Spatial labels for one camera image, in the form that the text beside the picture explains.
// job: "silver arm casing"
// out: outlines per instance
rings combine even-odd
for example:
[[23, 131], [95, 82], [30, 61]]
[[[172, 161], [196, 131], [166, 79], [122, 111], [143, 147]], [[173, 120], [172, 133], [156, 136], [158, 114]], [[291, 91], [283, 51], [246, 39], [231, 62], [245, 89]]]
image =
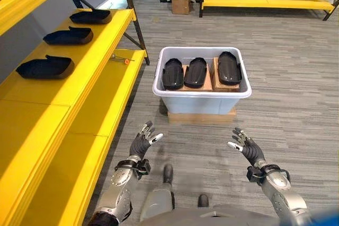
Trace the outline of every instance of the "silver arm casing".
[[[262, 168], [267, 162], [261, 160], [255, 166]], [[292, 191], [291, 183], [278, 171], [263, 181], [261, 188], [270, 199], [282, 224], [305, 225], [310, 222], [310, 214], [304, 199]]]
[[[140, 158], [130, 156], [129, 160], [139, 161]], [[100, 197], [98, 210], [95, 212], [106, 212], [114, 215], [119, 223], [130, 211], [131, 194], [136, 189], [138, 175], [133, 169], [118, 168], [111, 179], [108, 190]]]

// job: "cardboard piece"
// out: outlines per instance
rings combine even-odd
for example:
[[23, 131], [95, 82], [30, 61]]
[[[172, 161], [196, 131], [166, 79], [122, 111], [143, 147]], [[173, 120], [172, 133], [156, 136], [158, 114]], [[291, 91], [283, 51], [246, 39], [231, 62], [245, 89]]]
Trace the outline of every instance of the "cardboard piece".
[[228, 114], [190, 114], [190, 113], [171, 113], [168, 112], [168, 121], [170, 124], [225, 124], [232, 123], [236, 116], [236, 110], [233, 107]]
[[[182, 68], [184, 69], [184, 77], [185, 77], [185, 74], [186, 74], [186, 68], [187, 66], [189, 65], [182, 65]], [[213, 91], [212, 89], [212, 82], [211, 82], [211, 76], [210, 76], [210, 71], [209, 71], [209, 68], [208, 68], [208, 64], [206, 65], [207, 67], [207, 72], [206, 72], [206, 78], [205, 78], [205, 83], [203, 84], [202, 87], [199, 87], [199, 88], [191, 88], [191, 87], [186, 87], [185, 85], [176, 90], [176, 91], [193, 91], [193, 92], [211, 92]]]
[[239, 92], [240, 86], [228, 86], [220, 83], [218, 76], [218, 58], [213, 59], [214, 69], [212, 74], [212, 87], [214, 92]]
[[189, 14], [190, 0], [172, 0], [173, 14]]

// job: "clear plastic container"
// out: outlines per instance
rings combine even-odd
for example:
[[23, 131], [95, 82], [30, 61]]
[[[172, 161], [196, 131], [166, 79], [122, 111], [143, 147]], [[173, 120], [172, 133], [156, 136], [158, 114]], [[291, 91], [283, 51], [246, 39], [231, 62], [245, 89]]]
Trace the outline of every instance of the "clear plastic container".
[[[213, 71], [213, 58], [223, 51], [229, 51], [236, 56], [242, 71], [240, 92], [182, 92], [166, 91], [162, 83], [163, 68], [171, 58], [177, 58], [183, 65], [189, 65], [196, 57], [202, 57]], [[166, 47], [160, 52], [153, 83], [153, 93], [164, 101], [171, 113], [201, 113], [201, 114], [227, 114], [239, 101], [251, 95], [242, 55], [233, 47]]]

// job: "gray carpet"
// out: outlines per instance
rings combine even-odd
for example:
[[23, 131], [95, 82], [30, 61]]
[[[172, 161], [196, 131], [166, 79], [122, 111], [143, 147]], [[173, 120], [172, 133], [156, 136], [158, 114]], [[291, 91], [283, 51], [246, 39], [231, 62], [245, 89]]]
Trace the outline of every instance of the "gray carpet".
[[[98, 197], [110, 184], [119, 160], [126, 159], [137, 131], [152, 120], [165, 138], [146, 158], [150, 176], [133, 196], [133, 213], [123, 225], [136, 225], [147, 193], [162, 181], [162, 167], [173, 164], [177, 207], [196, 207], [200, 193], [210, 205], [231, 204], [274, 215], [256, 184], [248, 183], [249, 163], [229, 149], [231, 130], [239, 126], [262, 147], [266, 159], [287, 169], [293, 189], [310, 209], [338, 206], [338, 14], [309, 10], [210, 8], [199, 18], [173, 15], [169, 3], [135, 0], [151, 60], [143, 66], [138, 86], [115, 135], [99, 177], [85, 222]], [[133, 34], [133, 26], [128, 32]], [[243, 55], [252, 86], [250, 98], [236, 105], [229, 125], [169, 125], [166, 108], [152, 92], [155, 67], [166, 46], [236, 47]], [[134, 48], [127, 41], [121, 48]]]

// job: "robotic arm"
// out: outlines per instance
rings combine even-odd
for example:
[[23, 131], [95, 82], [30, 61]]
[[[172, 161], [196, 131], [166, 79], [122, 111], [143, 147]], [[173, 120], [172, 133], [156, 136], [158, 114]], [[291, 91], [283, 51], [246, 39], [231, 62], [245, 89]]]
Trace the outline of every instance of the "robotic arm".
[[127, 219], [132, 212], [131, 193], [143, 175], [148, 175], [150, 165], [143, 159], [147, 149], [159, 141], [163, 134], [151, 136], [155, 128], [148, 121], [135, 137], [127, 160], [115, 167], [109, 189], [99, 199], [99, 209], [94, 213], [90, 226], [115, 226]]
[[282, 225], [305, 225], [311, 222], [304, 199], [291, 188], [290, 175], [278, 165], [266, 162], [261, 148], [247, 134], [239, 129], [232, 136], [237, 143], [227, 144], [241, 152], [251, 166], [247, 168], [247, 178], [257, 182], [263, 193], [270, 199]]

